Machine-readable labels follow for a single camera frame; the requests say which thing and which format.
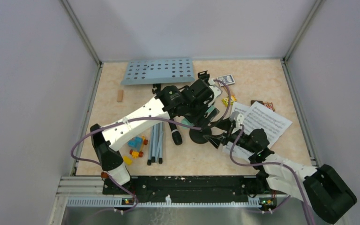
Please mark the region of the mint green microphone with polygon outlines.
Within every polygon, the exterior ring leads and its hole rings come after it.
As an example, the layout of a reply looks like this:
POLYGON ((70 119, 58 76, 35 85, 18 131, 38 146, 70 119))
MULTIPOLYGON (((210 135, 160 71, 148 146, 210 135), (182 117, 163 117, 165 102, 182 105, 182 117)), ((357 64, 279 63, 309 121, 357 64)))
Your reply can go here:
POLYGON ((180 122, 187 126, 205 128, 218 113, 219 110, 212 105, 184 117, 180 122))

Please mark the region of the mint microphone stand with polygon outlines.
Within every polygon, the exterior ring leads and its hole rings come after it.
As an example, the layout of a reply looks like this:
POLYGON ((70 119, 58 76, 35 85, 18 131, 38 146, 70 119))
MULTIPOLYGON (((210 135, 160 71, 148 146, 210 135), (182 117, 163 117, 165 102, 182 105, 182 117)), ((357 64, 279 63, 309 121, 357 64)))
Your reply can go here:
POLYGON ((202 130, 190 129, 189 137, 196 144, 205 144, 209 141, 212 135, 212 128, 207 127, 202 130))

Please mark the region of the sheet music page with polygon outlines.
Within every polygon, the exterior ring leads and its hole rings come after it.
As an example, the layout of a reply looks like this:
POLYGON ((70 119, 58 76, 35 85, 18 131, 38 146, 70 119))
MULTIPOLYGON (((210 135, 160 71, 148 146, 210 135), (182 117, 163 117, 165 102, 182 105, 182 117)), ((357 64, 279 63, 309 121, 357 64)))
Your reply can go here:
POLYGON ((271 109, 260 103, 246 106, 235 102, 232 106, 232 111, 244 115, 244 132, 247 135, 250 135, 255 129, 263 129, 269 141, 269 148, 274 145, 292 124, 290 120, 273 112, 271 109))
MULTIPOLYGON (((232 105, 232 109, 231 109, 231 114, 230 114, 230 118, 231 119, 236 119, 239 115, 246 115, 246 111, 249 109, 249 106, 240 104, 238 102, 234 102, 232 105)), ((224 153, 230 153, 231 147, 233 147, 233 143, 232 142, 228 142, 227 145, 224 145, 222 148, 222 151, 224 153)), ((249 161, 249 157, 252 156, 252 153, 247 151, 246 149, 236 145, 234 146, 233 150, 232 150, 232 156, 236 157, 236 158, 240 158, 240 159, 244 159, 247 162, 249 161)))

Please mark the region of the blue music stand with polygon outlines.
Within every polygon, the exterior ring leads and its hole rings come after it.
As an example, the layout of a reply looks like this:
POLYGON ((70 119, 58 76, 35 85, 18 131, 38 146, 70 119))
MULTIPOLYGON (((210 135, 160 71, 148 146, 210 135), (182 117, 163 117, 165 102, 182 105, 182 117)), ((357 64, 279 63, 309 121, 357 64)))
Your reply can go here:
POLYGON ((191 58, 131 60, 120 84, 145 85, 163 83, 192 83, 195 81, 191 58))

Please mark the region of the black microphone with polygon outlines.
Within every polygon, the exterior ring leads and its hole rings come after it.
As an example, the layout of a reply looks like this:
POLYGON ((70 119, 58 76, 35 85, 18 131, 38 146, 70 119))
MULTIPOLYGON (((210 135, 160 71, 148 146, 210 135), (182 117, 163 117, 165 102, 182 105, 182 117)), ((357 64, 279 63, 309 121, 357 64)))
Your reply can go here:
POLYGON ((173 123, 174 119, 171 118, 169 124, 169 128, 171 130, 172 140, 175 145, 179 146, 183 143, 181 133, 178 130, 178 127, 175 123, 173 123))

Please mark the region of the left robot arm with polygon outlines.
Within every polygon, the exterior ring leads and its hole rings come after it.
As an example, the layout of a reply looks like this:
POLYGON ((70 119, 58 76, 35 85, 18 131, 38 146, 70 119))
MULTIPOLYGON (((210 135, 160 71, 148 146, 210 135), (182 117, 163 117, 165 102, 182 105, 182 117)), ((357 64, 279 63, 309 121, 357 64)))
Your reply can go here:
POLYGON ((174 117, 184 117, 195 130, 205 129, 215 117, 206 112, 221 94, 222 90, 213 80, 197 79, 182 88, 170 85, 120 120, 103 127, 95 124, 90 129, 92 146, 102 170, 114 179, 114 188, 125 194, 132 186, 131 176, 119 152, 123 145, 160 121, 174 117))

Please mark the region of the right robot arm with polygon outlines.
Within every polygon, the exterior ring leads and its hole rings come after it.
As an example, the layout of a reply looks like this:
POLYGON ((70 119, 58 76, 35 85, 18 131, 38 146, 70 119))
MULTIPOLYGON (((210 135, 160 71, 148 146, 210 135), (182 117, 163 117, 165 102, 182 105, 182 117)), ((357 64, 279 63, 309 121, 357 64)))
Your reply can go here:
POLYGON ((329 224, 336 223, 357 203, 356 195, 332 166, 302 165, 276 154, 268 147, 264 129, 246 134, 242 124, 230 119, 220 122, 218 128, 224 132, 206 133, 203 138, 215 147, 230 143, 231 152, 241 147, 251 153, 246 166, 258 170, 261 177, 256 180, 256 187, 260 192, 273 189, 297 198, 329 224))

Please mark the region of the yellow printed toy block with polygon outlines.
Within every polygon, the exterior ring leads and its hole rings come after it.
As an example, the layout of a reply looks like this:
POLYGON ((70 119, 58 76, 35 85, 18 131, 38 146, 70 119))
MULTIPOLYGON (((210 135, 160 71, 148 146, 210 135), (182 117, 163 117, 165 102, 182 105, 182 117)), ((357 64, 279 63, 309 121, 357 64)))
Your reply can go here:
POLYGON ((225 107, 228 107, 228 105, 233 105, 234 102, 237 102, 237 98, 234 95, 231 95, 230 97, 223 98, 221 102, 225 107))

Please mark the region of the playing card box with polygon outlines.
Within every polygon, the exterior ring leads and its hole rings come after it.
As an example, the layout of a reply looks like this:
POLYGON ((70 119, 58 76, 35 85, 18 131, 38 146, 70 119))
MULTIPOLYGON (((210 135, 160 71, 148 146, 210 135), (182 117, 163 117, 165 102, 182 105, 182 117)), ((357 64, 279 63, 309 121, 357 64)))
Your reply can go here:
POLYGON ((232 74, 219 76, 219 77, 217 77, 217 80, 220 80, 221 82, 225 83, 226 85, 235 84, 235 79, 232 74))

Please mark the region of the dark brown block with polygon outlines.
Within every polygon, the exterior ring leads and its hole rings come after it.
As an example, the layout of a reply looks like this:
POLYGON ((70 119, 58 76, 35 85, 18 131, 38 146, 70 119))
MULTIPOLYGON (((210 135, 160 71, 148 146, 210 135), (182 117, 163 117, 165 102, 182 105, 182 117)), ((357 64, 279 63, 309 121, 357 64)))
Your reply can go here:
POLYGON ((251 106, 252 106, 254 103, 259 103, 259 104, 261 104, 261 105, 265 105, 263 101, 260 101, 260 100, 252 100, 252 101, 251 101, 251 106))

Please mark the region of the red owl toy block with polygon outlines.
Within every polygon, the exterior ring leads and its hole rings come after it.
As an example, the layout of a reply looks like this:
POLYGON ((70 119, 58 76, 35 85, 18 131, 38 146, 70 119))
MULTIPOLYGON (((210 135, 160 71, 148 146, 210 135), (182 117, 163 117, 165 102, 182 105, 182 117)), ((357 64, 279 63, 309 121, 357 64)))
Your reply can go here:
POLYGON ((269 108, 270 110, 272 110, 273 112, 275 111, 275 108, 273 106, 272 102, 264 102, 263 105, 267 108, 269 108))

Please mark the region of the toy block car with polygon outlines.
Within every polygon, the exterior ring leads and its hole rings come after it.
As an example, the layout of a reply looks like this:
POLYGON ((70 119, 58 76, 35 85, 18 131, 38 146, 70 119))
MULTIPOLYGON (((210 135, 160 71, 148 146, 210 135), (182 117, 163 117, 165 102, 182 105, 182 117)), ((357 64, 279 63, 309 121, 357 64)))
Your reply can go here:
POLYGON ((144 156, 143 148, 147 146, 149 140, 145 136, 136 136, 129 140, 127 145, 130 148, 129 154, 132 158, 142 158, 144 156))

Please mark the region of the wooden block far left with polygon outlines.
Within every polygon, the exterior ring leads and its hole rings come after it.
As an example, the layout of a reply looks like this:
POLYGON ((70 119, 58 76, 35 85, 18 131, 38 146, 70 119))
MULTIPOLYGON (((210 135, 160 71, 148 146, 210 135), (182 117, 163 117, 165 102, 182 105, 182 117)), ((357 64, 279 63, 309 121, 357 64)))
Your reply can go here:
POLYGON ((122 102, 124 96, 124 90, 118 90, 117 92, 117 102, 122 102))

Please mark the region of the yellow toy brick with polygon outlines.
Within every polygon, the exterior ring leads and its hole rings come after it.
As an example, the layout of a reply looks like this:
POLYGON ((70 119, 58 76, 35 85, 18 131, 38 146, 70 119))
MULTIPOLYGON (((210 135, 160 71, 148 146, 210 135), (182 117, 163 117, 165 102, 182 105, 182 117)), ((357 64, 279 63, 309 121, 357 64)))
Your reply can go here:
POLYGON ((123 156, 122 159, 123 159, 123 162, 124 162, 126 165, 132 165, 132 163, 133 163, 132 159, 130 159, 130 158, 127 157, 127 156, 123 156))

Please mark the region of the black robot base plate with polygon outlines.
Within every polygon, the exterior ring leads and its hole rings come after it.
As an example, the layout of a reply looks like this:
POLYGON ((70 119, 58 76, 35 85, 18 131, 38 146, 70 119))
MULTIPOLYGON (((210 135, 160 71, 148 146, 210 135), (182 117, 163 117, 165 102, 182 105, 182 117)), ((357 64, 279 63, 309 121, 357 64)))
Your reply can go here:
POLYGON ((168 203, 193 206, 249 204, 258 211, 275 210, 284 204, 276 191, 256 176, 134 176, 118 187, 103 179, 104 195, 124 195, 121 205, 168 203))

